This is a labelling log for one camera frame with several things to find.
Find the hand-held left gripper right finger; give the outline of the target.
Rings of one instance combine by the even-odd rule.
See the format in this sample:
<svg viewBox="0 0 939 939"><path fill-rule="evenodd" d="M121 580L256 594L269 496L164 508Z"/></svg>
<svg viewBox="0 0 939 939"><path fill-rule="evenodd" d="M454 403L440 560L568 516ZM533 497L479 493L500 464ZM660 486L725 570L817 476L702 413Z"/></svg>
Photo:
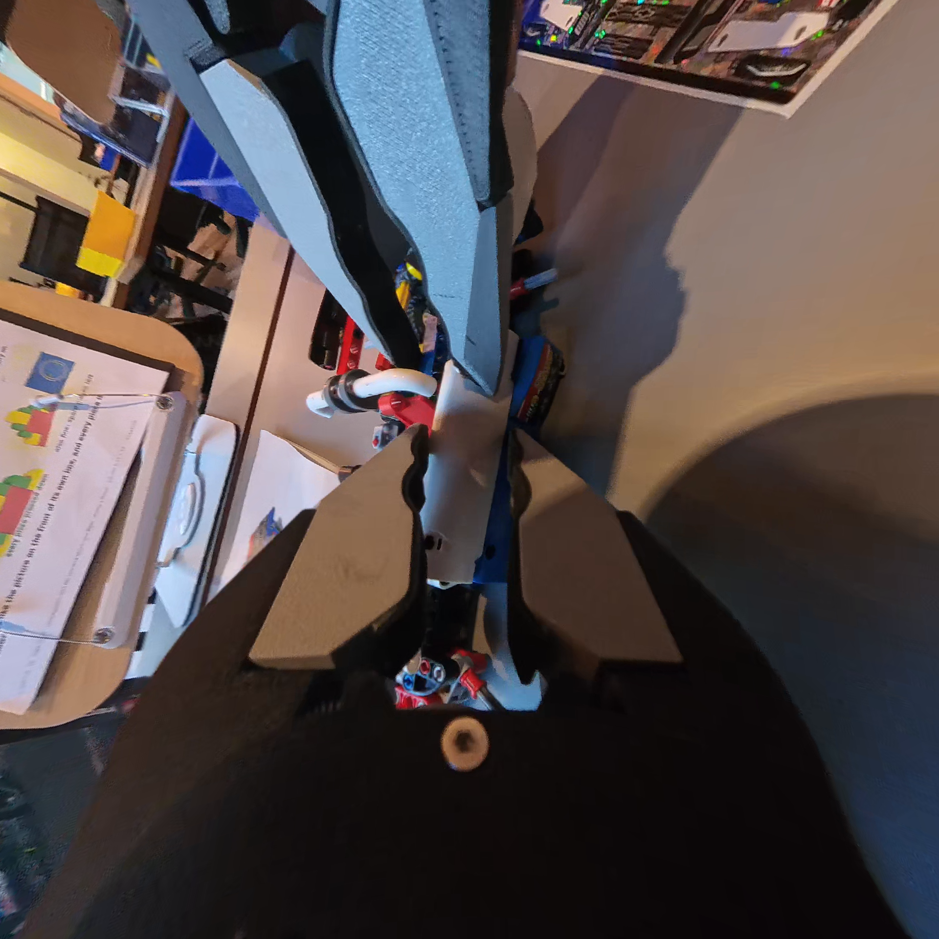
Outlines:
<svg viewBox="0 0 939 939"><path fill-rule="evenodd" d="M508 449L507 642L523 683L682 653L617 511L529 434Z"/></svg>

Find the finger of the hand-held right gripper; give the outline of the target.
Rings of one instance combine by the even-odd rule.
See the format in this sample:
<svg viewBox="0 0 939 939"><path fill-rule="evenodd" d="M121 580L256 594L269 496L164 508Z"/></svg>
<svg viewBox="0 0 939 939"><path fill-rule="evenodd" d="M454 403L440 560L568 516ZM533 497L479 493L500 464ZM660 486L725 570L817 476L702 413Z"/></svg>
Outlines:
<svg viewBox="0 0 939 939"><path fill-rule="evenodd" d="M493 397L510 274L510 3L342 1L326 64L382 207L422 263L452 359Z"/></svg>
<svg viewBox="0 0 939 939"><path fill-rule="evenodd" d="M259 77L232 59L200 74L209 100L286 239L395 366L421 352L369 225L358 161L308 61Z"/></svg>

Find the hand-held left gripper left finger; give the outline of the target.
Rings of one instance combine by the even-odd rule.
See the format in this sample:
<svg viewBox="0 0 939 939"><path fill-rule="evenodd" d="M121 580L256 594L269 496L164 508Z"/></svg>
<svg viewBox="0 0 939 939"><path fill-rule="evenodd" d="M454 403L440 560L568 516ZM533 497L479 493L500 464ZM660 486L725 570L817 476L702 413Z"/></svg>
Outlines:
<svg viewBox="0 0 939 939"><path fill-rule="evenodd" d="M421 510L429 432L415 425L322 499L254 640L284 671L400 671L425 631Z"/></svg>

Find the white blue brick panel assembly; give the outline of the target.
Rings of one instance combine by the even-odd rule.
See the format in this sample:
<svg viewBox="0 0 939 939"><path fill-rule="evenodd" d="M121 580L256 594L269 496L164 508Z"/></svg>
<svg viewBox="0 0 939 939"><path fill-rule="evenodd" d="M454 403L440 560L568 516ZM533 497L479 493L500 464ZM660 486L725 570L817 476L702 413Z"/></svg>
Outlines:
<svg viewBox="0 0 939 939"><path fill-rule="evenodd" d="M511 539L507 438L538 437L566 364L545 337L509 335L512 368L494 397L448 361L429 437L421 523L429 583L440 589L504 583Z"/></svg>

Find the toy brick vehicle model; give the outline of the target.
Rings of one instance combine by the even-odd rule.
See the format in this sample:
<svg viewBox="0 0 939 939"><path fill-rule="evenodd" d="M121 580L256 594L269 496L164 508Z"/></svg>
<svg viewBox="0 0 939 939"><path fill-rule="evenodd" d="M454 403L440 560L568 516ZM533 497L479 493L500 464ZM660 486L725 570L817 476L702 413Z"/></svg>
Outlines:
<svg viewBox="0 0 939 939"><path fill-rule="evenodd" d="M382 425L373 436L373 446L378 450L415 425L426 426L430 437L442 374L447 362L451 361L448 340L440 319L430 312L424 274L412 252L397 268L394 285L399 304L411 325L421 334L420 350L424 358L420 371L425 375L423 379L417 379L414 370L393 368L383 355L376 359L374 373L359 369L363 332L349 316L336 338L327 335L322 340L319 330L313 336L314 352L325 350L333 355L332 359L326 360L326 365L335 375L321 391L308 396L308 408L326 418L367 412L380 415ZM484 585L488 584L454 588L471 591Z"/></svg>

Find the grey desk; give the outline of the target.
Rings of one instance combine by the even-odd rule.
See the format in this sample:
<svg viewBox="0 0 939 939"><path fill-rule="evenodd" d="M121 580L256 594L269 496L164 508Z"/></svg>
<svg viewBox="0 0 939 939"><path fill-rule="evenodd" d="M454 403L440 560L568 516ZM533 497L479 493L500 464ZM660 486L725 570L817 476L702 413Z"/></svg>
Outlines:
<svg viewBox="0 0 939 939"><path fill-rule="evenodd" d="M937 937L937 79L788 120L519 63L569 355L547 444L727 606Z"/></svg>

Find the blue plastic bin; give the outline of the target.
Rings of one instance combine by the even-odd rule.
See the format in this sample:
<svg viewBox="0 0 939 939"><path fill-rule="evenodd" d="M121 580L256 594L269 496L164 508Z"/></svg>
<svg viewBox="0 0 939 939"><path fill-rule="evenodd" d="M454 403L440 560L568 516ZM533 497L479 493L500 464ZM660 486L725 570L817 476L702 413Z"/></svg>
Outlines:
<svg viewBox="0 0 939 939"><path fill-rule="evenodd" d="M179 140L169 184L250 224L259 216L251 195L190 117Z"/></svg>

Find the open instruction booklet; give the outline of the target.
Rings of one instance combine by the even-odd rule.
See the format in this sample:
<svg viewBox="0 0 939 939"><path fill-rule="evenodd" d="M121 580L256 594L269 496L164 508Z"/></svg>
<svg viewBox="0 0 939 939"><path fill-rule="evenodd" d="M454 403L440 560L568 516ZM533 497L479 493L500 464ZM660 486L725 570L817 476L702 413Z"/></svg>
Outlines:
<svg viewBox="0 0 939 939"><path fill-rule="evenodd" d="M341 480L338 466L290 440L257 429L248 436L219 531L205 599L211 600L302 511Z"/></svg>

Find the yellow plastic bin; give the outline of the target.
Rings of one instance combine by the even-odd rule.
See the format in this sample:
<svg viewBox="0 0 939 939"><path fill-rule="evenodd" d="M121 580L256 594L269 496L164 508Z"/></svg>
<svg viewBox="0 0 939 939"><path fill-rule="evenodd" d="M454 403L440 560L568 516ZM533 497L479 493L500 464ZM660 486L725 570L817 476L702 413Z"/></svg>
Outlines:
<svg viewBox="0 0 939 939"><path fill-rule="evenodd" d="M136 213L104 191L98 191L79 246L79 270L117 278L125 267L137 222Z"/></svg>

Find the holographic sticker sheet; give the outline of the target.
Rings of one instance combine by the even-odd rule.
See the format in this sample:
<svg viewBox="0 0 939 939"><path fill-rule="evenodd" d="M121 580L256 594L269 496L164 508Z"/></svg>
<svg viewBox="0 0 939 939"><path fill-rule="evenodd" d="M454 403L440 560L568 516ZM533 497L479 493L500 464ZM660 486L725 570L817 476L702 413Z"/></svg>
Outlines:
<svg viewBox="0 0 939 939"><path fill-rule="evenodd" d="M519 52L785 118L895 1L527 2Z"/></svg>

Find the printed instruction sheet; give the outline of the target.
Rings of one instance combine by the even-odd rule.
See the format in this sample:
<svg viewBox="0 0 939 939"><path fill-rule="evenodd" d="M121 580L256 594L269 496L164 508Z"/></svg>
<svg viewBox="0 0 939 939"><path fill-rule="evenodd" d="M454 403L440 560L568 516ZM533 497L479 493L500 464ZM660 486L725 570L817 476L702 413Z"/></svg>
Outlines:
<svg viewBox="0 0 939 939"><path fill-rule="evenodd" d="M2 312L4 712L40 691L172 369Z"/></svg>

